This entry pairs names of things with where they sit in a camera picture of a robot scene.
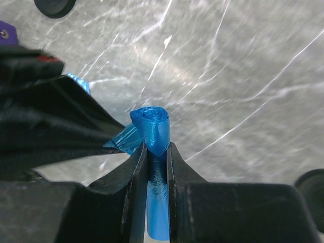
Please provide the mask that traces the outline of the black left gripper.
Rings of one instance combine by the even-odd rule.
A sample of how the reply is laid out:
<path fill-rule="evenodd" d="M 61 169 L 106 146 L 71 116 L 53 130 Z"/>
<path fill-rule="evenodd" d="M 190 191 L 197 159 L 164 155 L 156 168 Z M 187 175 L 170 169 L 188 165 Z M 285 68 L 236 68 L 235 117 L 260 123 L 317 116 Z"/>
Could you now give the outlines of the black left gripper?
<path fill-rule="evenodd" d="M 61 76 L 64 66 L 42 50 L 1 47 L 1 144 L 106 144 L 124 128 L 80 85 Z"/>

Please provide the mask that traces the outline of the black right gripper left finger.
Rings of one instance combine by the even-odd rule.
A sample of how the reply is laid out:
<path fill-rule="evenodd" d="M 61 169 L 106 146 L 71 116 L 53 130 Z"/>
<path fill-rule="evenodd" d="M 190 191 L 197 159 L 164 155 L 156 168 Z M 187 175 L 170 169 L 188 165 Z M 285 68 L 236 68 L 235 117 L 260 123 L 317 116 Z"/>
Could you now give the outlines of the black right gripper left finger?
<path fill-rule="evenodd" d="M 36 172 L 1 179 L 1 242 L 143 242 L 147 149 L 83 186 Z"/>

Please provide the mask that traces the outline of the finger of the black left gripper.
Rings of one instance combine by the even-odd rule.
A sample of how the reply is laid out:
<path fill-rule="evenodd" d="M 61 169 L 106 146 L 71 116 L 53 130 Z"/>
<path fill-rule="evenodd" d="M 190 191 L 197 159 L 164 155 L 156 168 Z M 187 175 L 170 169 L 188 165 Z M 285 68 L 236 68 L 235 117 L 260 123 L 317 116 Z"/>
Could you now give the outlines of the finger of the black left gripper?
<path fill-rule="evenodd" d="M 48 164 L 92 155 L 118 154 L 104 142 L 17 142 L 1 144 L 1 174 L 17 175 Z"/>

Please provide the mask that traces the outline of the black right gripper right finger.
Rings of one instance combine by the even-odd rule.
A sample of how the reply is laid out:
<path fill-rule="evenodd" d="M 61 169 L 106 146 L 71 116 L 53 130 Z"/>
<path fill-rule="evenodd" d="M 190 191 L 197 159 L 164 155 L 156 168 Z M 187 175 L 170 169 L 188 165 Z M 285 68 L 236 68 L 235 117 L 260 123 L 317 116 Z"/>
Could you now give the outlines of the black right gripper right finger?
<path fill-rule="evenodd" d="M 320 242 L 291 185 L 208 182 L 167 150 L 171 242 Z"/>

